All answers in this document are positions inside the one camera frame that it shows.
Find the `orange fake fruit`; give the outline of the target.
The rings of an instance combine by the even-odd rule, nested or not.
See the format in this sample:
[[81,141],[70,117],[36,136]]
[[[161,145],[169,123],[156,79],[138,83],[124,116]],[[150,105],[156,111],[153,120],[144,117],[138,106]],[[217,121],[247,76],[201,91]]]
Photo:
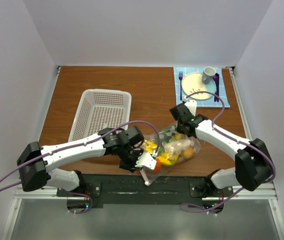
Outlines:
[[154,167],[153,173],[158,173],[161,169],[161,163],[159,161],[156,162],[156,165]]

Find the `white fake radish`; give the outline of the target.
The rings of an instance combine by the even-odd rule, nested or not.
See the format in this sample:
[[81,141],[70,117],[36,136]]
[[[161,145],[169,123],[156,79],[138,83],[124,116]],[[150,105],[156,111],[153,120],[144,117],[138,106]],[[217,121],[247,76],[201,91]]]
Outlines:
[[169,142],[164,146],[164,151],[171,154],[180,154],[182,151],[193,146],[193,142],[190,139],[176,140]]

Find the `clear zip top bag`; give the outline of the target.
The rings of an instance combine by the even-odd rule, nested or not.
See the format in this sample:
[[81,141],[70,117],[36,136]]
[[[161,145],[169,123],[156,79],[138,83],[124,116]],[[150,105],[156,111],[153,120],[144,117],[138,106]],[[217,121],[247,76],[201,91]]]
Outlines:
[[190,160],[197,155],[202,146],[197,138],[188,137],[177,131],[177,123],[173,123],[159,131],[159,135],[147,135],[141,148],[152,154],[158,150],[155,157],[156,166],[154,170],[144,167],[140,174],[146,186],[150,186],[160,176],[178,164]]

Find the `white perforated plastic basket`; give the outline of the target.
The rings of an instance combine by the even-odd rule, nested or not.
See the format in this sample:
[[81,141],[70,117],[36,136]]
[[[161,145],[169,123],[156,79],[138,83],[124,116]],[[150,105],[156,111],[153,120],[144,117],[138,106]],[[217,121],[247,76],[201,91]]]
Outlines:
[[76,141],[129,121],[132,95],[127,91],[87,89],[80,98],[68,141]]

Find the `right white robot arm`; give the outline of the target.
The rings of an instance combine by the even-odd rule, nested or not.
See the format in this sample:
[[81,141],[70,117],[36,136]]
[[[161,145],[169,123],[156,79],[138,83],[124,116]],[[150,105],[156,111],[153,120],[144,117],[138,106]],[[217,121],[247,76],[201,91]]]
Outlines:
[[205,178],[204,189],[209,196],[215,197],[233,186],[252,192],[275,176],[269,151],[259,138],[242,138],[215,125],[204,115],[196,114],[193,102],[180,103],[170,113],[177,121],[178,133],[208,142],[234,160],[235,167],[218,169]]

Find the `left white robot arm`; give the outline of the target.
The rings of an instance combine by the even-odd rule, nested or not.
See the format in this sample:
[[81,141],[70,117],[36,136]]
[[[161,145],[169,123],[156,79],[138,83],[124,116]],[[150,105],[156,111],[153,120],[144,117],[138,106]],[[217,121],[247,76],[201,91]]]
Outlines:
[[29,143],[17,160],[19,177],[24,192],[32,192],[44,186],[63,188],[74,196],[81,196],[86,184],[81,180],[78,171],[63,174],[65,182],[53,183],[53,173],[59,167],[78,160],[118,156],[119,168],[135,172],[141,150],[135,146],[144,141],[144,136],[137,126],[128,129],[104,128],[88,137],[58,144],[40,146],[37,141]]

